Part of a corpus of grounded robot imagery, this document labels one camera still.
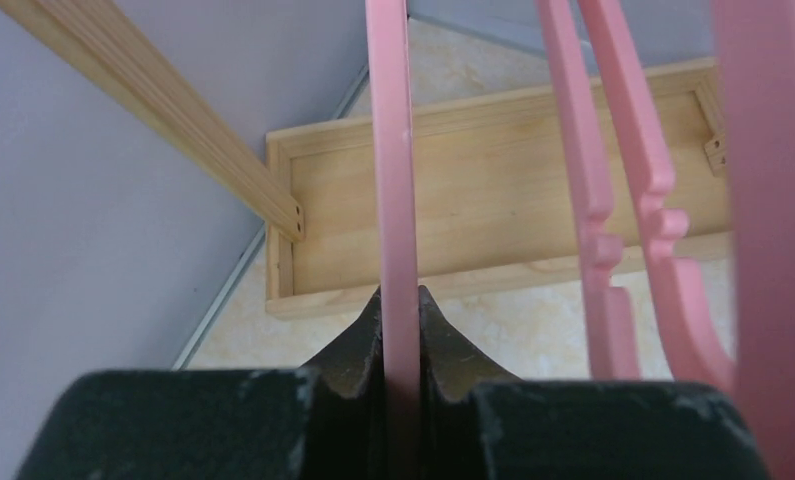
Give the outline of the pink plastic hanger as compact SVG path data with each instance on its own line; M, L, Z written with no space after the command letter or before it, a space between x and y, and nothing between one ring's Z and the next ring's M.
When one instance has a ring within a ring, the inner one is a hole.
M579 8L616 131L668 366L677 380L729 393L734 363L711 321L700 265L674 253L690 221L685 211L665 205L675 170L622 7L582 1Z

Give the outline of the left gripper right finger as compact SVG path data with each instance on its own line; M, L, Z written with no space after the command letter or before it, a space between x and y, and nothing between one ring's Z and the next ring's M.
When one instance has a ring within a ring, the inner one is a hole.
M730 399L700 383L524 380L419 291L426 479L765 479Z

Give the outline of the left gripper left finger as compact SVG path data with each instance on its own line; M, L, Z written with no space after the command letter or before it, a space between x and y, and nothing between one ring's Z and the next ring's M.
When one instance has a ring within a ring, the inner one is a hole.
M97 371L53 405L21 479L381 479L381 300L297 368Z

